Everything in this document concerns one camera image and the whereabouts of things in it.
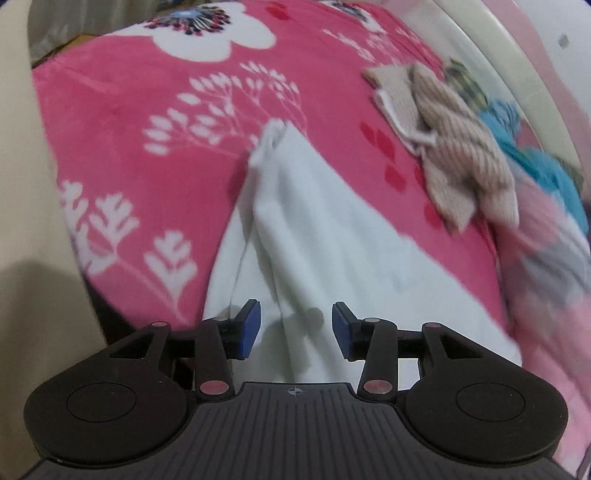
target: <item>blue fabric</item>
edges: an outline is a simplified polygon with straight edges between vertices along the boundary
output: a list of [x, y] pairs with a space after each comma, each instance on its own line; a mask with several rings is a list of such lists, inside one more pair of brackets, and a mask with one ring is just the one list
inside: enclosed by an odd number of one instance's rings
[[498, 120], [511, 137], [515, 138], [521, 132], [521, 118], [513, 102], [489, 99], [486, 111]]
[[573, 180], [550, 155], [537, 148], [517, 148], [512, 130], [507, 131], [499, 119], [487, 109], [479, 113], [480, 119], [491, 130], [505, 155], [512, 158], [547, 193], [551, 194], [579, 224], [581, 231], [589, 233], [589, 223]]

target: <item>white cloth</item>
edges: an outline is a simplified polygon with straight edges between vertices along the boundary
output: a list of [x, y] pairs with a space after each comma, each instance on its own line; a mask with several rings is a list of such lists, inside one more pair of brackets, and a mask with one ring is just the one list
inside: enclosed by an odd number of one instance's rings
[[[357, 317], [417, 330], [441, 322], [519, 361], [515, 344], [482, 305], [415, 242], [358, 197], [291, 124], [272, 121], [251, 155], [207, 292], [204, 317], [262, 306], [251, 357], [233, 364], [243, 381], [350, 382], [332, 333], [334, 302]], [[399, 388], [418, 379], [401, 362]]]

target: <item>pink blanket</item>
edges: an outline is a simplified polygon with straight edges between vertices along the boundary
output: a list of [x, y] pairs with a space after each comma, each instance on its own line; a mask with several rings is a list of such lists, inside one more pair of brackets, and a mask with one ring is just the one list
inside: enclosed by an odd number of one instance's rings
[[361, 71], [440, 60], [369, 4], [210, 4], [93, 40], [34, 72], [81, 267], [135, 326], [201, 318], [248, 153], [291, 121], [398, 232], [502, 321], [480, 221], [450, 236], [421, 168], [372, 104]]
[[510, 163], [519, 228], [496, 237], [514, 337], [523, 366], [552, 383], [569, 406], [555, 459], [587, 479], [591, 463], [591, 254], [574, 219]]

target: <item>ribbed black plate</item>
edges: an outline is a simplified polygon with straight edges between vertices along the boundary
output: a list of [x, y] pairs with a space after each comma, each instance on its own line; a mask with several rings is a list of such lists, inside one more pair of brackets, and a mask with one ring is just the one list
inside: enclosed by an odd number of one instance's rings
[[415, 439], [394, 408], [358, 400], [345, 384], [245, 384], [232, 400], [201, 405], [176, 440], [148, 458], [96, 470], [45, 460], [27, 476], [28, 480], [570, 478], [548, 459], [482, 468], [444, 458]]

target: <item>bed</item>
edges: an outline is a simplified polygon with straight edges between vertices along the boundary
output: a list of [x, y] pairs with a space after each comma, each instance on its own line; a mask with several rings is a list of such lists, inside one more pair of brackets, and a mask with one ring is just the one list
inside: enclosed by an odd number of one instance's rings
[[[448, 232], [421, 164], [361, 77], [411, 61], [441, 75], [446, 57], [464, 62], [488, 95], [516, 101], [525, 142], [589, 168], [588, 121], [479, 0], [207, 4], [46, 62], [34, 80], [79, 266], [95, 298], [133, 327], [190, 328], [266, 296], [263, 310], [278, 320], [264, 326], [250, 364], [235, 366], [240, 381], [358, 378], [328, 340], [333, 301], [368, 317], [396, 310], [403, 328], [445, 323], [561, 390], [579, 426], [569, 424], [556, 459], [587, 478], [587, 364], [577, 357], [573, 367], [564, 349], [540, 356], [548, 339], [520, 337], [490, 226], [477, 217], [463, 234]], [[302, 160], [288, 180], [268, 179], [252, 152], [277, 119], [326, 168]], [[275, 182], [271, 199], [266, 181]], [[587, 338], [586, 324], [577, 328]]]

